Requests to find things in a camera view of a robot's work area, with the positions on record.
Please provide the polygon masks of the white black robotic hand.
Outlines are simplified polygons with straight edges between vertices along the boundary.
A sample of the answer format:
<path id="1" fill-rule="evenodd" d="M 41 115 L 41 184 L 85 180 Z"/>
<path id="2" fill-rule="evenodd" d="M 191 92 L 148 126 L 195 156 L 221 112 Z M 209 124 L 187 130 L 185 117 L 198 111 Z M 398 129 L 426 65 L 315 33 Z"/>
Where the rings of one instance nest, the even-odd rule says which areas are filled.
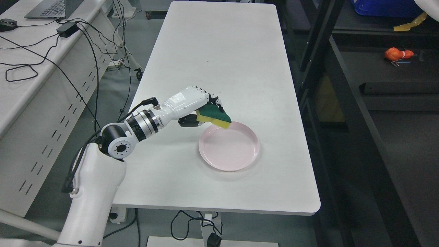
<path id="1" fill-rule="evenodd" d="M 208 103 L 215 105 L 224 113 L 223 104 L 218 96 L 197 86 L 189 86 L 164 101 L 161 109 L 155 114 L 165 127 L 172 120 L 186 117 Z"/>

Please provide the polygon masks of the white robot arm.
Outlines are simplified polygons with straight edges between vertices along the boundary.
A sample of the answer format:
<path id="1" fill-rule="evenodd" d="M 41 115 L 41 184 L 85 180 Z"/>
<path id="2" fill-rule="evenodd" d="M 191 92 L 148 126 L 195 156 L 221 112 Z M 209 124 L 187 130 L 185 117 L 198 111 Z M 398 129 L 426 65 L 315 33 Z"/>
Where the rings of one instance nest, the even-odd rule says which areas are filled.
<path id="1" fill-rule="evenodd" d="M 158 133 L 160 122 L 154 110 L 161 108 L 155 97 L 143 100 L 118 122 L 105 125 L 79 150 L 62 192 L 72 199 L 70 210 L 55 246 L 100 247 L 116 192 L 125 178 L 129 156 L 138 142 Z"/>

